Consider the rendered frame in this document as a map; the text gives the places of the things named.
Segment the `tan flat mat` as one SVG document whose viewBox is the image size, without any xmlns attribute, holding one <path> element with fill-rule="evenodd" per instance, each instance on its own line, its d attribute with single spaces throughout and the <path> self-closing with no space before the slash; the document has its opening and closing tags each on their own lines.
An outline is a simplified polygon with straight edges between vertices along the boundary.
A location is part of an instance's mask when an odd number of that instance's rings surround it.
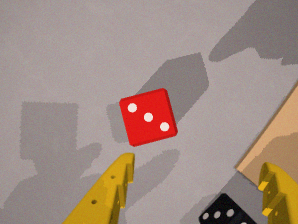
<svg viewBox="0 0 298 224">
<path fill-rule="evenodd" d="M 298 184 L 298 81 L 235 168 L 258 187 L 264 162 Z"/>
</svg>

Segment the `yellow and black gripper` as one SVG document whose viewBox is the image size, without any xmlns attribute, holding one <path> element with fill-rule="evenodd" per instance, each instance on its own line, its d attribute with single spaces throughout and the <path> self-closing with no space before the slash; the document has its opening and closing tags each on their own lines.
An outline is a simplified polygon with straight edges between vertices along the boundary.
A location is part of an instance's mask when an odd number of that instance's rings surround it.
<svg viewBox="0 0 298 224">
<path fill-rule="evenodd" d="M 119 156 L 62 224 L 118 224 L 134 164 L 134 153 Z M 283 169 L 265 162 L 258 189 L 263 191 L 262 214 L 268 216 L 268 224 L 298 224 L 298 184 Z"/>
</svg>

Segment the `black die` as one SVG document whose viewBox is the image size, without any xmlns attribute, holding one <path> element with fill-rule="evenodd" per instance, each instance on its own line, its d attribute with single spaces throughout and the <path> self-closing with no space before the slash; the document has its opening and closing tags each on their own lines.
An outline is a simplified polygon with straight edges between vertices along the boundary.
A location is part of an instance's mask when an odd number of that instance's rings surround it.
<svg viewBox="0 0 298 224">
<path fill-rule="evenodd" d="M 200 216 L 200 224 L 257 224 L 226 193 L 222 193 Z"/>
</svg>

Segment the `red die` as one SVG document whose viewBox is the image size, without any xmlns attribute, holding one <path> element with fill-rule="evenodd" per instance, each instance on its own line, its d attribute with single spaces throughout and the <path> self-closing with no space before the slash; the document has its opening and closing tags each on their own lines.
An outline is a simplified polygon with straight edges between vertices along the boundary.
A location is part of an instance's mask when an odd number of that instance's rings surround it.
<svg viewBox="0 0 298 224">
<path fill-rule="evenodd" d="M 174 137 L 178 133 L 168 92 L 164 88 L 123 98 L 119 104 L 133 147 Z"/>
</svg>

